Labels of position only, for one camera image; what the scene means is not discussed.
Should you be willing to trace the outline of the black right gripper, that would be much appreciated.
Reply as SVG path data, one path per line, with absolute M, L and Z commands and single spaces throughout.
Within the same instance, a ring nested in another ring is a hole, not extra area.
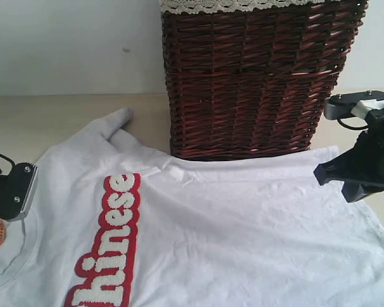
M 320 186 L 331 181 L 344 182 L 342 195 L 348 203 L 384 191 L 384 109 L 369 111 L 365 121 L 367 130 L 359 135 L 352 155 L 343 153 L 318 164 L 314 170 Z M 356 161 L 350 166 L 353 158 Z

